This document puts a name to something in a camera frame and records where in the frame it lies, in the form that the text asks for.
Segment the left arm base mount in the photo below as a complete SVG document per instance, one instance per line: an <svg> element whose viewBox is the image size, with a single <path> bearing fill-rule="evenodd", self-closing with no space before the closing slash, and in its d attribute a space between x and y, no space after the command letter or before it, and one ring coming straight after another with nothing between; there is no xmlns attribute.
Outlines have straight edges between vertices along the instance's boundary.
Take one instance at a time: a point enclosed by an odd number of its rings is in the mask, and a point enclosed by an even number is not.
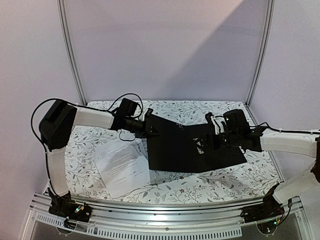
<svg viewBox="0 0 320 240"><path fill-rule="evenodd" d="M89 222L93 208L87 203L77 203L72 199L70 192L63 196L58 196L50 191L49 196L51 198L48 210L50 214L70 220Z"/></svg>

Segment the left aluminium frame post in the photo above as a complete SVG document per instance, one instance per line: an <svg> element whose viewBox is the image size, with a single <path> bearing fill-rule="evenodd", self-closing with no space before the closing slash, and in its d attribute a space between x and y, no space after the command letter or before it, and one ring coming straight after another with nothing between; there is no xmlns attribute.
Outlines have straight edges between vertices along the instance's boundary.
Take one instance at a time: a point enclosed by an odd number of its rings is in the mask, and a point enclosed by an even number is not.
<svg viewBox="0 0 320 240"><path fill-rule="evenodd" d="M62 30L62 37L64 40L65 50L68 57L68 62L69 62L71 74L73 77L73 81L75 84L75 88L79 97L79 101L83 105L86 105L88 101L86 98L85 89L83 87L83 83L80 77L80 73L79 73L76 58L75 58L75 53L74 53L69 25L68 25L66 3L64 0L57 0L56 2L57 2L59 20L60 20L60 25Z"/></svg>

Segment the blue file folder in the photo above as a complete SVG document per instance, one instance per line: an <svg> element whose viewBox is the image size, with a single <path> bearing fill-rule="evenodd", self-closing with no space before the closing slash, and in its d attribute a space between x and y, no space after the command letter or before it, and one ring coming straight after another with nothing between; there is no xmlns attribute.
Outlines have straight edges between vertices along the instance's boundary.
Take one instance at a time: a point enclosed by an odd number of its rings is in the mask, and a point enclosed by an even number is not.
<svg viewBox="0 0 320 240"><path fill-rule="evenodd" d="M146 138L150 170L204 173L247 162L238 146L199 154L193 139L214 132L207 123L181 125L157 116L155 127L160 135Z"/></svg>

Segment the right aluminium frame post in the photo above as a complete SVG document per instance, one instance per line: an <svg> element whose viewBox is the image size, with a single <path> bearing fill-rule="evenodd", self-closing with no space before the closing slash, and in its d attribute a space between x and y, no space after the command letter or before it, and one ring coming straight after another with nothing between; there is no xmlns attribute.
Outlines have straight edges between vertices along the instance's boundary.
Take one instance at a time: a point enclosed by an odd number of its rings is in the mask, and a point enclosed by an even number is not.
<svg viewBox="0 0 320 240"><path fill-rule="evenodd" d="M272 18L273 18L273 12L274 12L274 6L275 1L274 0L268 0L267 1L267 7L265 12L265 20L263 24L262 29L262 35L261 35L261 41L258 51L258 59L255 65L253 79L251 82L251 85L249 87L249 91L245 100L245 105L249 108L253 102L254 95L256 92L256 88L258 85L260 73L263 67L264 58L267 51L268 46L268 40L270 37L270 31L271 31L271 24L272 24Z"/></svg>

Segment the aluminium frame post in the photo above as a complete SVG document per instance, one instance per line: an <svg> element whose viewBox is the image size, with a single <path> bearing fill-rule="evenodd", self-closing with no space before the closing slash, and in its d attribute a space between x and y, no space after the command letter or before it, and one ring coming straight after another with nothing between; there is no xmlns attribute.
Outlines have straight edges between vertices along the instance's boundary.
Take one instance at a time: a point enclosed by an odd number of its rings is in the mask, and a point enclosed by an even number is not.
<svg viewBox="0 0 320 240"><path fill-rule="evenodd" d="M73 81L75 84L75 88L79 97L79 101L83 105L86 105L88 101L86 98L85 89L83 87L83 83L80 77L80 73L79 73L76 58L75 58L75 53L74 53L69 25L68 25L66 3L64 0L57 0L56 2L57 2L59 20L60 20L60 25L62 30L62 37L64 40L65 50L68 57L68 62L69 62L71 74L73 77Z"/></svg>
<svg viewBox="0 0 320 240"><path fill-rule="evenodd" d="M263 24L262 29L262 35L261 35L261 41L258 51L258 59L255 65L253 79L251 82L251 85L249 87L249 91L245 100L245 105L249 108L253 102L254 95L256 92L256 88L258 85L260 73L263 67L264 58L267 51L268 46L268 40L270 37L270 31L271 31L271 24L272 24L272 18L273 18L273 12L274 12L274 6L275 1L274 0L268 0L267 1L267 7L265 12L265 20Z"/></svg>

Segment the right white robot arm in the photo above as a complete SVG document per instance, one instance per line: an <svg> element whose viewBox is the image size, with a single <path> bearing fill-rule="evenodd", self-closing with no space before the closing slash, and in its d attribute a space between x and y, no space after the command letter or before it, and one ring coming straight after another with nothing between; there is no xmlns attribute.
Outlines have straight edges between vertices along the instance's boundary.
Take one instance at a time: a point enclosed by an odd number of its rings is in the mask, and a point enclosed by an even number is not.
<svg viewBox="0 0 320 240"><path fill-rule="evenodd" d="M277 183L287 182L313 163L309 156L245 150L246 163L197 173L189 188L196 203L224 203L262 198Z"/></svg>

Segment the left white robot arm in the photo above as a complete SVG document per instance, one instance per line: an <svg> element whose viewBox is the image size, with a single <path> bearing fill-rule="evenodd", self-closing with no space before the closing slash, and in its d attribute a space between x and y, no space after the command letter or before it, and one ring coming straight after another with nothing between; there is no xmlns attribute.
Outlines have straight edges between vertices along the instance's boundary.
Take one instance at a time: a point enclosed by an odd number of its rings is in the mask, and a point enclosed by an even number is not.
<svg viewBox="0 0 320 240"><path fill-rule="evenodd" d="M39 123L39 133L47 154L50 191L56 198L70 195L65 177L65 151L75 126L126 130L137 138L146 138L150 132L148 118L151 109L147 110L143 120L138 120L121 108L109 111L78 106L58 98L52 101L52 106Z"/></svg>

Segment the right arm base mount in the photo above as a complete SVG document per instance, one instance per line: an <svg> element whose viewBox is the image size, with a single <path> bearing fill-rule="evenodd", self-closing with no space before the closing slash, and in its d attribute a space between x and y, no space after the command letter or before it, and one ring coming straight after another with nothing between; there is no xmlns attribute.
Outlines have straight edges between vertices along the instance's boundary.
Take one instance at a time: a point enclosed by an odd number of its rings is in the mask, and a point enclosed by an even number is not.
<svg viewBox="0 0 320 240"><path fill-rule="evenodd" d="M262 203L244 207L241 210L240 217L244 219L245 223L250 223L280 216L280 219L275 220L272 223L273 226L278 226L287 219L292 205L293 202L290 198L287 201L288 211L287 214L285 214L283 204L277 202L272 195L266 195L263 198Z"/></svg>

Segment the aluminium front rail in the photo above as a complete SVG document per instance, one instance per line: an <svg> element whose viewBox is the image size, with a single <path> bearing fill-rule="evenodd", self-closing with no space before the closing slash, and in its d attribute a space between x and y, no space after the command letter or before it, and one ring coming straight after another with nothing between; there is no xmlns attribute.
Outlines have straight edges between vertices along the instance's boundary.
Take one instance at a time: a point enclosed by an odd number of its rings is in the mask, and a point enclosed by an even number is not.
<svg viewBox="0 0 320 240"><path fill-rule="evenodd" d="M90 223L96 221L127 221L129 223L142 223L147 225L152 223L155 225L159 223L173 224L177 226L178 223L190 222L199 225L200 222L209 223L213 221L218 225L227 224L227 222L238 221L239 224L246 224L244 218L240 217L243 208L253 207L262 204L262 199L245 199L240 201L228 201L228 202L205 202L205 203L187 203L187 204L148 204L148 203L134 203L134 202L123 202L123 201L111 201L94 199L82 196L71 196L72 200L76 203L86 203L92 207L92 213L90 217ZM299 231L307 232L309 224L304 216L304 209L299 197L293 198L293 205L290 210L290 216L294 215L296 220L292 220L293 223L289 223L288 220L284 222L285 229L299 228ZM65 218L58 217L49 213L49 207L51 198L46 192L45 194L35 193L31 204L29 206L29 215L25 223L24 235L26 236L27 231L30 233L35 226L36 217L39 214L48 215L53 217L52 222L49 224L58 223L57 221Z"/></svg>

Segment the floral patterned table mat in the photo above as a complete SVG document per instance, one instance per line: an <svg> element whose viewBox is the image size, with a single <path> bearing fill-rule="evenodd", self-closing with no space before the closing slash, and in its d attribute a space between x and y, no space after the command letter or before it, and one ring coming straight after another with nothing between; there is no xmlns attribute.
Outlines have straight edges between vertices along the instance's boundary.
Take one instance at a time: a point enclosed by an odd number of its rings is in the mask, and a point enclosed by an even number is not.
<svg viewBox="0 0 320 240"><path fill-rule="evenodd" d="M161 117L180 124L200 124L208 112L221 115L246 107L240 101L145 100ZM58 177L72 195L111 200L94 161L96 147L118 139L114 131L78 126L71 133ZM149 184L131 189L120 201L147 204L195 204L261 198L283 180L267 152L247 151L245 163L204 173L156 171Z"/></svg>

